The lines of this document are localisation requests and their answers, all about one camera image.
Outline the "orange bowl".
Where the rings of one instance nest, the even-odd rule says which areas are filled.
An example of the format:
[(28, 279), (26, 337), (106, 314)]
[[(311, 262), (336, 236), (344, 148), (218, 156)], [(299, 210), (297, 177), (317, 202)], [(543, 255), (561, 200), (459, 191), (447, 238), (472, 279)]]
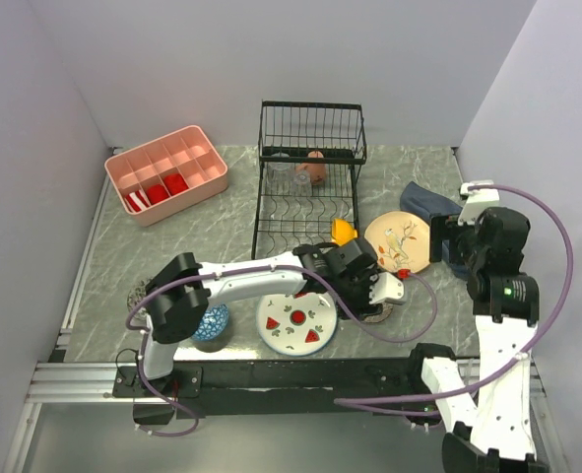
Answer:
[(351, 223), (340, 218), (333, 220), (331, 225), (331, 242), (338, 246), (343, 246), (357, 237), (357, 229)]

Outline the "beige bird plate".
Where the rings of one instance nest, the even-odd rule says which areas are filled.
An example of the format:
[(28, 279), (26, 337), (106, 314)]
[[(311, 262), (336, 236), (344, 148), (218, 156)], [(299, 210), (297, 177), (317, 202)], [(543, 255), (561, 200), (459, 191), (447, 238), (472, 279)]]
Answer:
[(382, 269), (419, 273), (429, 265), (429, 235), (429, 224), (420, 217), (392, 211), (372, 221), (363, 236), (373, 247)]

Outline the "red patterned small bowl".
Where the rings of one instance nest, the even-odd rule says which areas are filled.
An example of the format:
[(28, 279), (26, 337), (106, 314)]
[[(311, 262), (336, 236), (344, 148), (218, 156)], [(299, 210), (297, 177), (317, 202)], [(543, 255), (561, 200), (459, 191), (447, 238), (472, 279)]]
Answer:
[(387, 303), (368, 305), (358, 312), (357, 318), (364, 324), (380, 323), (391, 315), (393, 307)]

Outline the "white watermelon plate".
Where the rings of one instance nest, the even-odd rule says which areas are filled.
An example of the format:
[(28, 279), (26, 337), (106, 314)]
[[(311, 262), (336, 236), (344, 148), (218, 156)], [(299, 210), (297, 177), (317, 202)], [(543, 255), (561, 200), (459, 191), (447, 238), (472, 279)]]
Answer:
[(328, 294), (295, 298), (282, 294), (263, 297), (257, 305), (256, 327), (276, 353), (304, 357), (323, 349), (336, 332), (336, 304)]

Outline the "pink coffee mug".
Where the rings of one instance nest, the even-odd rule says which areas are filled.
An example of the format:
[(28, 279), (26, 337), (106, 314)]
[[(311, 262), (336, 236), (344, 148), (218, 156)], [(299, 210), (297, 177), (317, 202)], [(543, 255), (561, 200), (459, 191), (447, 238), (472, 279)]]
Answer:
[(325, 183), (327, 177), (327, 169), (324, 163), (300, 163), (295, 167), (296, 171), (307, 171), (310, 176), (312, 185), (321, 185)]

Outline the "clear plastic cup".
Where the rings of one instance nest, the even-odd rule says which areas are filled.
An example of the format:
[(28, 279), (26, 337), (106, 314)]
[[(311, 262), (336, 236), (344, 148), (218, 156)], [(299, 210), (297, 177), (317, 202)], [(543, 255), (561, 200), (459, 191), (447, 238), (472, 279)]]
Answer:
[(294, 163), (267, 163), (267, 188), (274, 195), (311, 197), (310, 173)]

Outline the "blue triangle pattern bowl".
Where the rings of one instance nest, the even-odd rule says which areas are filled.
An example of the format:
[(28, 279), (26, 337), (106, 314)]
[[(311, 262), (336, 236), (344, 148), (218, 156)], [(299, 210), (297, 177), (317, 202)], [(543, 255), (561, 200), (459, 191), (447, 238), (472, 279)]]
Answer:
[(226, 304), (219, 304), (208, 308), (192, 335), (196, 342), (209, 342), (217, 339), (228, 325), (229, 310)]

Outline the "grey patterned bowl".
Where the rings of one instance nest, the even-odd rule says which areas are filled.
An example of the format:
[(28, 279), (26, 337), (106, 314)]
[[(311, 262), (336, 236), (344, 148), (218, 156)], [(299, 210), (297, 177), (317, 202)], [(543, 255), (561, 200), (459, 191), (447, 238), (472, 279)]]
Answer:
[(146, 278), (139, 280), (133, 285), (126, 299), (128, 310), (131, 310), (135, 305), (139, 303), (140, 300), (142, 300), (147, 295), (146, 286), (149, 284), (149, 282), (150, 279)]

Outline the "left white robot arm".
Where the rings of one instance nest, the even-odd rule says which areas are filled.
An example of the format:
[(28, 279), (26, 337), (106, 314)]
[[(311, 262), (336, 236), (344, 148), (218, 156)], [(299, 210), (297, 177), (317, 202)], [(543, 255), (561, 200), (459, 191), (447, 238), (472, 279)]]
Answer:
[(133, 309), (148, 313), (137, 383), (152, 396), (169, 390), (176, 349), (196, 332), (208, 308), (308, 293), (328, 293), (357, 315), (397, 301), (402, 289), (379, 268), (373, 247), (363, 238), (342, 246), (303, 244), (266, 259), (227, 264), (198, 262), (191, 252), (176, 256), (147, 284), (146, 296)]

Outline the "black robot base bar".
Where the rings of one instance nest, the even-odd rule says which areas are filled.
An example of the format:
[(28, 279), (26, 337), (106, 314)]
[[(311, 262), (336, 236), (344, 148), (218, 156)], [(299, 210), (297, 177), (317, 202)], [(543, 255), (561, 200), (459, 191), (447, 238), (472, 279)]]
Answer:
[(337, 398), (428, 394), (407, 358), (177, 362), (153, 387), (201, 418), (337, 413)]

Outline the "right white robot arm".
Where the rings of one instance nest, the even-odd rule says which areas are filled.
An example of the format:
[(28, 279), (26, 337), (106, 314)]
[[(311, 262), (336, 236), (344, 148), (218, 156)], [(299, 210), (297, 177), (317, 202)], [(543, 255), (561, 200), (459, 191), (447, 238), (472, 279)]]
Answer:
[(480, 342), (476, 396), (468, 393), (451, 349), (419, 344), (406, 370), (409, 386), (438, 395), (446, 429), (441, 457), (446, 472), (547, 472), (530, 419), (531, 354), (538, 329), (540, 292), (522, 272), (531, 224), (523, 214), (490, 207), (470, 225), (457, 215), (430, 220), (430, 259), (442, 247), (468, 271), (467, 291)]

